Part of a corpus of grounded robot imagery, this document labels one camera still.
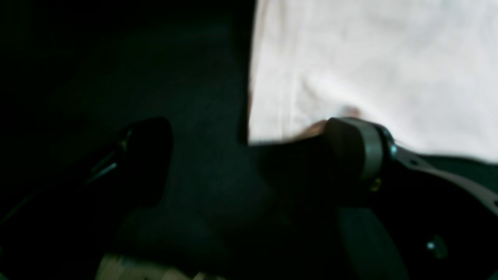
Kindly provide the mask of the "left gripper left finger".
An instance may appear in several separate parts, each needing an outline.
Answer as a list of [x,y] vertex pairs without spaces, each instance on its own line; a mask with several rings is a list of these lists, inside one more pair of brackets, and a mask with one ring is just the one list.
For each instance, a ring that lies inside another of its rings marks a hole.
[[1,279],[94,279],[130,212],[161,199],[172,149],[169,121],[145,119],[57,177],[1,196]]

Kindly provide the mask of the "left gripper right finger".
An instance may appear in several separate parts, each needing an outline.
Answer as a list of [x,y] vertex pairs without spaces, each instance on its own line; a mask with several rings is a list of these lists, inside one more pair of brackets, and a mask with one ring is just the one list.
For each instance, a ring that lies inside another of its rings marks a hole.
[[261,161],[295,232],[288,273],[315,280],[496,280],[497,191],[330,118]]

